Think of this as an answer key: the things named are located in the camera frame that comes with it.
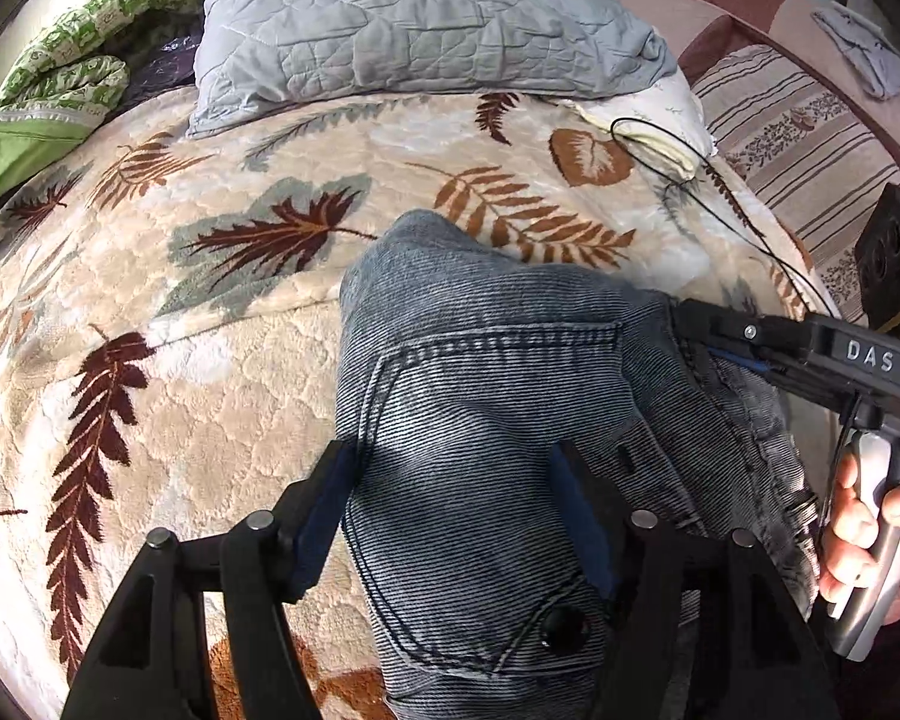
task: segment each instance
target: striped cushion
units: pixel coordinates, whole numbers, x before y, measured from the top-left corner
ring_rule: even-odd
[[[769,46],[747,46],[693,87],[720,152],[809,250],[841,312],[864,319],[853,245],[900,170],[840,98]]]

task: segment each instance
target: sofa armrest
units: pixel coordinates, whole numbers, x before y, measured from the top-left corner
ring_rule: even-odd
[[[636,15],[656,25],[680,66],[689,75],[706,71],[713,47],[735,50],[746,43],[766,43],[793,60],[824,86],[840,95],[857,117],[880,139],[900,165],[900,94],[874,100],[863,90],[850,63],[823,33],[811,14],[821,7],[812,0],[624,0]],[[717,15],[730,15],[738,29],[730,29]]]

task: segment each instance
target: metal bolt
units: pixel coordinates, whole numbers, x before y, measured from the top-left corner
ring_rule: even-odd
[[[746,547],[751,548],[756,543],[756,536],[750,531],[745,531],[743,528],[737,528],[731,535],[733,538],[733,543],[738,547]]]
[[[636,509],[636,512],[631,514],[631,522],[638,528],[652,531],[656,527],[658,519],[656,519],[656,514],[653,512],[648,512],[646,509]]]
[[[260,509],[247,516],[247,528],[251,531],[265,531],[274,523],[274,515],[267,509]]]
[[[160,547],[167,544],[171,538],[173,538],[173,533],[166,528],[154,528],[146,534],[146,546],[160,549]]]

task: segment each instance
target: tool handle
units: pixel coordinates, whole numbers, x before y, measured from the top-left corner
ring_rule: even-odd
[[[879,566],[876,581],[870,587],[855,587],[847,603],[831,611],[827,639],[837,655],[850,661],[866,659],[900,589],[900,528],[880,514],[884,495],[900,486],[900,437],[887,439],[889,447],[886,440],[864,434],[855,447],[860,461],[857,493],[880,530],[869,549]]]

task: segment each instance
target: blanket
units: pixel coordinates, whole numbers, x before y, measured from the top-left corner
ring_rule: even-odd
[[[0,88],[0,195],[79,146],[117,107],[127,65],[173,36],[164,30],[173,17],[202,7],[203,0],[85,0],[34,38]]]
[[[334,435],[341,275],[405,211],[681,298],[826,309],[721,159],[686,185],[714,218],[564,106],[370,95],[191,141],[196,98],[106,124],[0,213],[0,676],[34,720],[149,529],[221,533],[308,472]],[[389,717],[341,538],[287,615],[323,716]],[[207,627],[237,720],[217,596]]]

